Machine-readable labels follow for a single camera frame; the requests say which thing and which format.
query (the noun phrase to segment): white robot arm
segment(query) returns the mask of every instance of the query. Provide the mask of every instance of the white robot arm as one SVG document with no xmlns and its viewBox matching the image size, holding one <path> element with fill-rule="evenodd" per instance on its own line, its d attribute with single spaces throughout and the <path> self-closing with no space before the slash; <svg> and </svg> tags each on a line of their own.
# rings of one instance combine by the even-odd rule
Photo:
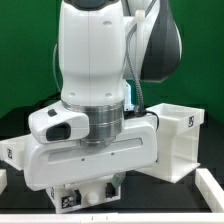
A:
<svg viewBox="0 0 224 224">
<path fill-rule="evenodd" d="M 178 66 L 181 41 L 168 1 L 63 0 L 58 45 L 61 101 L 29 117 L 27 185 L 51 194 L 154 164 L 158 117 L 142 102 L 142 116 L 124 119 L 123 83 L 134 78 L 138 90 L 139 79 L 162 81 Z"/>
</svg>

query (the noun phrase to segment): green backdrop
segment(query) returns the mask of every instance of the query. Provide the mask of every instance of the green backdrop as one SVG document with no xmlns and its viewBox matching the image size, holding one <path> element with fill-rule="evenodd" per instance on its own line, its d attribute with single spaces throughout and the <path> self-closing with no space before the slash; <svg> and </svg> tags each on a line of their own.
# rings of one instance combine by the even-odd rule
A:
<svg viewBox="0 0 224 224">
<path fill-rule="evenodd" d="M 170 3 L 182 63 L 162 84 L 142 84 L 145 102 L 203 107 L 224 123 L 224 1 Z M 0 0 L 0 117 L 56 93 L 51 64 L 59 9 L 60 0 Z"/>
</svg>

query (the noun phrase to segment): white plastic bin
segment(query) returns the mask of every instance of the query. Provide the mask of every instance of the white plastic bin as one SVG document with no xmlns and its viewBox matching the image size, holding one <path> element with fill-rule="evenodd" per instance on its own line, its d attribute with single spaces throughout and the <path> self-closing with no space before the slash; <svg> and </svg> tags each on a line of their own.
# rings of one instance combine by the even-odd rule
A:
<svg viewBox="0 0 224 224">
<path fill-rule="evenodd" d="M 160 104 L 148 108 L 158 114 L 158 161 L 149 168 L 138 170 L 150 176 L 176 183 L 200 164 L 198 143 L 204 110 Z"/>
</svg>

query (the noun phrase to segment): silver metal ring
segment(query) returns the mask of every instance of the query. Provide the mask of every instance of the silver metal ring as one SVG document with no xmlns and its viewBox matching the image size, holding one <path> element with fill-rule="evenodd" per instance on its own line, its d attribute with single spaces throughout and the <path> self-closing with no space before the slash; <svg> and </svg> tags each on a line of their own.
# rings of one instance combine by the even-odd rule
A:
<svg viewBox="0 0 224 224">
<path fill-rule="evenodd" d="M 64 101 L 62 105 L 68 110 L 81 112 L 89 117 L 90 133 L 81 140 L 82 146 L 105 147 L 111 144 L 123 130 L 123 101 L 100 107 L 76 106 Z"/>
</svg>

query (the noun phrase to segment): black table surface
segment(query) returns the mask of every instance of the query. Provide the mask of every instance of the black table surface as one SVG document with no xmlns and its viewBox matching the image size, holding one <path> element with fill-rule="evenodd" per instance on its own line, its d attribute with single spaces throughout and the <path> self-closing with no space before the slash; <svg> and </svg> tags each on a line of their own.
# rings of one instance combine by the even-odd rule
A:
<svg viewBox="0 0 224 224">
<path fill-rule="evenodd" d="M 0 140 L 29 134 L 27 118 L 34 107 L 15 108 L 0 119 Z M 201 126 L 199 162 L 224 186 L 224 125 L 206 116 Z M 23 172 L 0 161 L 7 170 L 8 186 L 0 196 L 0 214 L 54 214 L 45 191 L 33 192 L 25 184 Z M 167 213 L 211 212 L 195 185 L 195 171 L 177 184 L 136 171 L 127 172 L 121 200 L 79 211 L 80 213 Z"/>
</svg>

